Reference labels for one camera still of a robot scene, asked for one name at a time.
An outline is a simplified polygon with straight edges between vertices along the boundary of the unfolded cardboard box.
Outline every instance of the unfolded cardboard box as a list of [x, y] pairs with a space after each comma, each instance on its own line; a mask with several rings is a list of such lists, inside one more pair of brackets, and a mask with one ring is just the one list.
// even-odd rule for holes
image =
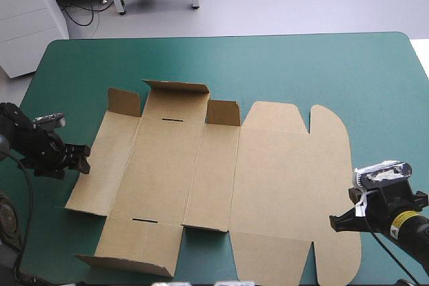
[[230, 232], [237, 273], [260, 285], [298, 285], [311, 242], [318, 282], [346, 285], [361, 261], [359, 234], [335, 233], [328, 215], [350, 208], [351, 156], [341, 120], [312, 107], [256, 102], [241, 125], [236, 102], [203, 84], [145, 81], [110, 88], [90, 157], [67, 202], [106, 216], [100, 267], [174, 276], [183, 226]]

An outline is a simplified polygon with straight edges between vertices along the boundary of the gray floor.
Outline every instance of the gray floor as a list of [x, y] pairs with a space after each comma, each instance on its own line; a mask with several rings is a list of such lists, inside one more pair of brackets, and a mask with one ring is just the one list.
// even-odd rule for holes
[[[136, 0], [127, 14], [114, 6], [96, 14], [88, 27], [68, 19], [70, 38], [145, 38], [291, 33], [401, 31], [410, 39], [429, 38], [429, 0]], [[90, 13], [73, 10], [76, 20]], [[31, 80], [7, 79], [0, 71], [0, 101], [16, 103]]]

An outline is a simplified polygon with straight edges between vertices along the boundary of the black cable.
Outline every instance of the black cable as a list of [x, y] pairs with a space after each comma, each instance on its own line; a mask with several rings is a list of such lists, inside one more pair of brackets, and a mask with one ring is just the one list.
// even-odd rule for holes
[[[103, 8], [103, 9], [93, 9], [93, 11], [96, 11], [96, 12], [102, 12], [102, 11], [107, 10], [108, 8], [110, 8], [112, 5], [113, 5], [113, 1], [112, 1], [112, 2], [110, 2], [110, 3], [107, 5], [107, 7]], [[83, 9], [83, 10], [91, 11], [91, 9], [88, 9], [88, 8], [85, 8], [85, 7], [82, 7], [82, 6], [79, 6], [79, 5], [77, 5], [77, 4], [73, 4], [73, 6], [78, 7], [78, 8], [81, 8], [81, 9]]]
[[403, 266], [401, 264], [401, 262], [395, 257], [395, 255], [382, 243], [382, 241], [377, 237], [377, 235], [374, 233], [374, 230], [371, 228], [371, 226], [369, 225], [368, 219], [366, 216], [363, 217], [365, 219], [365, 223], [367, 225], [367, 228], [369, 230], [369, 232], [371, 233], [371, 235], [374, 237], [374, 239], [378, 242], [378, 244], [382, 247], [382, 249], [384, 249], [385, 252], [388, 253], [388, 255], [395, 261], [395, 263], [397, 263], [397, 265], [399, 267], [401, 267], [401, 269], [403, 271], [405, 271], [405, 273], [408, 275], [409, 278], [411, 278], [411, 280], [416, 284], [416, 285], [420, 285], [420, 283], [417, 281], [417, 279], [414, 278], [414, 276], [405, 268], [405, 266]]
[[8, 152], [0, 151], [0, 154], [6, 155], [10, 159], [14, 160], [14, 162], [16, 162], [16, 164], [18, 164], [18, 166], [20, 166], [20, 168], [24, 172], [25, 180], [27, 181], [27, 186], [28, 186], [28, 217], [27, 217], [27, 225], [25, 227], [25, 234], [24, 234], [24, 239], [23, 239], [23, 242], [22, 242], [22, 249], [21, 249], [21, 252], [18, 255], [18, 257], [17, 257], [17, 259], [15, 261], [15, 265], [14, 265], [15, 278], [16, 278], [17, 284], [18, 284], [20, 282], [20, 280], [21, 280], [21, 275], [20, 275], [21, 273], [19, 272], [19, 269], [21, 267], [22, 256], [24, 254], [25, 248], [27, 247], [29, 230], [30, 230], [30, 226], [32, 224], [32, 216], [33, 216], [33, 186], [32, 186], [32, 181], [31, 181], [31, 179], [29, 177], [29, 174], [28, 174], [28, 170], [22, 164], [22, 162], [20, 162], [20, 160], [18, 160], [16, 157], [12, 156]]

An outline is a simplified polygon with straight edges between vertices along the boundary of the green table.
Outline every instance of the green table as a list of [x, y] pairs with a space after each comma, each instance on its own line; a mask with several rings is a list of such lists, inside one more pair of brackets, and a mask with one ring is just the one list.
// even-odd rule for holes
[[[55, 41], [21, 107], [31, 118], [65, 112], [67, 126], [59, 134], [71, 143], [91, 144], [106, 109], [107, 88], [136, 91], [144, 101], [149, 88], [142, 78], [205, 83], [214, 99], [237, 100], [243, 118], [254, 101], [268, 100], [298, 105], [308, 123], [311, 106], [322, 104], [347, 126], [354, 167], [385, 159], [408, 161], [414, 168], [413, 188], [429, 192], [428, 79], [403, 34]], [[35, 213], [23, 268], [55, 282], [160, 280], [91, 268], [73, 257], [93, 254], [105, 220], [61, 208], [77, 177], [68, 171], [64, 181], [34, 178]], [[5, 161], [0, 178], [24, 226], [22, 173]], [[353, 283], [394, 283], [405, 277], [371, 238], [362, 235], [363, 260]], [[417, 263], [387, 244], [421, 283], [429, 281]], [[186, 229], [175, 280], [235, 278], [228, 235]], [[316, 283], [311, 252], [302, 283]]]

